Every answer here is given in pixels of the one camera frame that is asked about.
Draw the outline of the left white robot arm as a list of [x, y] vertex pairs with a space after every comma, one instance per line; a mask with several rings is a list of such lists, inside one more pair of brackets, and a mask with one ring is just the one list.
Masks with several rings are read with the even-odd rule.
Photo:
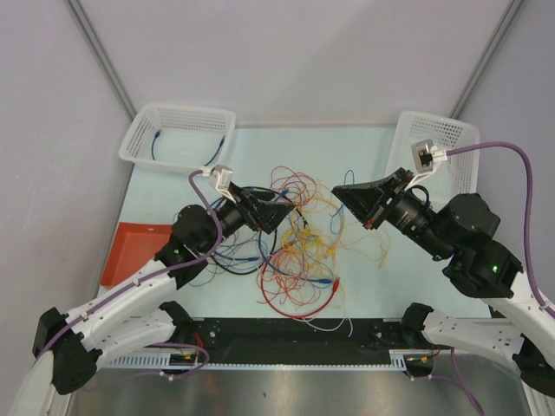
[[40, 316], [32, 347], [36, 361], [10, 414], [45, 415], [55, 395], [80, 389], [111, 360], [190, 340], [190, 316], [167, 298], [198, 276], [241, 227], [270, 234], [294, 209], [272, 191], [230, 183], [222, 193], [217, 208], [208, 202], [184, 207], [166, 244], [132, 276], [80, 307], [65, 313], [52, 308]]

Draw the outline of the aluminium frame post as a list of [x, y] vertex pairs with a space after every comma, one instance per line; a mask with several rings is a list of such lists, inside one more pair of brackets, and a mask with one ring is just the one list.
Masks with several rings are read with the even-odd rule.
[[511, 0], [508, 2], [499, 21], [493, 29], [493, 33], [486, 42], [486, 46], [482, 50], [478, 61], [473, 66], [473, 70], [461, 90], [459, 97], [454, 103], [454, 106], [449, 113], [449, 118], [459, 120], [463, 115], [465, 109], [478, 90], [480, 83], [486, 76], [487, 70], [491, 67], [494, 58], [500, 51], [500, 48], [506, 41], [514, 24], [518, 21], [519, 15], [526, 5], [526, 0]]
[[97, 62], [101, 72], [104, 74], [108, 85], [114, 93], [115, 99], [121, 105], [126, 116], [130, 120], [133, 120], [137, 114], [135, 105], [132, 103], [127, 89], [118, 74], [115, 65], [112, 63], [112, 60], [110, 59], [108, 52], [106, 51], [101, 38], [98, 35], [97, 30], [88, 16], [82, 2], [79, 0], [64, 0], [63, 3], [73, 18], [76, 27], [81, 32], [84, 42], [88, 46], [89, 51]]

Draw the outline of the aluminium frame post left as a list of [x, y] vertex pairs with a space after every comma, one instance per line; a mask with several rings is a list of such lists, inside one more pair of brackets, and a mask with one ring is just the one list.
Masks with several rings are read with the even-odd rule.
[[76, 27], [81, 32], [84, 42], [88, 46], [89, 51], [97, 62], [101, 72], [104, 74], [108, 85], [114, 93], [115, 99], [121, 105], [126, 116], [130, 120], [133, 120], [137, 114], [135, 105], [132, 103], [127, 89], [118, 74], [115, 65], [112, 63], [112, 60], [110, 59], [108, 52], [106, 51], [101, 38], [98, 35], [97, 30], [88, 16], [82, 2], [79, 0], [64, 0], [63, 3], [73, 18]]

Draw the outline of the white mesh basket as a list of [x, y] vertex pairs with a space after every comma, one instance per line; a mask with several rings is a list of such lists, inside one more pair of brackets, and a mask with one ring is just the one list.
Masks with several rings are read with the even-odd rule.
[[[402, 167], [417, 172], [412, 146], [429, 140], [440, 151], [458, 149], [480, 143], [477, 127], [447, 117], [416, 112], [401, 113], [388, 156], [385, 174]], [[442, 161], [437, 171], [424, 179], [431, 199], [443, 205], [459, 193], [476, 192], [480, 153], [472, 151]]]
[[224, 161], [235, 126], [229, 110], [150, 103], [135, 116], [118, 156], [143, 169], [188, 175]]

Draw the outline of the left white mesh basket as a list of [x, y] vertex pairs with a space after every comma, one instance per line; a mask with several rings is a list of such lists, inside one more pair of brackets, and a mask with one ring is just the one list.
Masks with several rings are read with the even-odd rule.
[[150, 103], [135, 116], [118, 156], [143, 169], [188, 175], [224, 161], [235, 126], [229, 110]]

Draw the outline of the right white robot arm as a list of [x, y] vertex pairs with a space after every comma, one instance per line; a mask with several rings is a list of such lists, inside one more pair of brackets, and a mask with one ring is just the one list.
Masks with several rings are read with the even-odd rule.
[[480, 299], [503, 318], [494, 323], [452, 318], [412, 303], [400, 337], [411, 348], [449, 346], [480, 355], [517, 374], [527, 386], [554, 395], [554, 318], [533, 294], [520, 260], [493, 235], [500, 218], [477, 193], [458, 194], [433, 211], [428, 190], [398, 169], [385, 179], [338, 185], [333, 195], [367, 230], [388, 222], [435, 261], [464, 296]]

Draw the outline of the orange plastic bin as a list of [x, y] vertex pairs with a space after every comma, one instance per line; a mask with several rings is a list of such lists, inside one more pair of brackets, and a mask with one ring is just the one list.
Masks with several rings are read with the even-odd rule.
[[168, 242], [170, 224], [119, 222], [100, 285], [112, 288], [137, 272]]

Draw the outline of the right white mesh basket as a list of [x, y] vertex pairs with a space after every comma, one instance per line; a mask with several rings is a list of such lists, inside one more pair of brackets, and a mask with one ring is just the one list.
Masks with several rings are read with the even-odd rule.
[[[429, 140], [440, 151], [458, 149], [480, 143], [477, 127], [447, 117], [416, 112], [401, 113], [388, 156], [385, 174], [402, 167], [417, 172], [412, 146]], [[476, 192], [480, 153], [472, 151], [442, 161], [437, 171], [424, 179], [431, 199], [443, 205], [459, 193]]]

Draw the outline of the aluminium frame post right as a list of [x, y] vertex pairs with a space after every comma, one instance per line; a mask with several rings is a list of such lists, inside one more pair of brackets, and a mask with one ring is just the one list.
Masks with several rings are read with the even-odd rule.
[[500, 48], [506, 41], [514, 24], [518, 21], [519, 15], [526, 5], [526, 0], [511, 0], [508, 2], [499, 21], [493, 29], [493, 33], [486, 42], [486, 46], [482, 50], [478, 61], [473, 66], [473, 70], [461, 90], [459, 97], [454, 103], [454, 106], [449, 113], [449, 118], [459, 120], [463, 115], [465, 109], [478, 90], [480, 83], [486, 76], [487, 70], [491, 67], [494, 58], [500, 51]]

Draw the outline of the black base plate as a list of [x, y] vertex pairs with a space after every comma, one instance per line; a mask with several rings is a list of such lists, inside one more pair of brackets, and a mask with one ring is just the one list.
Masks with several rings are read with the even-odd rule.
[[405, 339], [398, 320], [356, 318], [297, 322], [286, 318], [205, 318], [189, 322], [170, 342], [204, 348], [211, 364], [354, 366], [386, 364], [391, 350], [447, 350]]

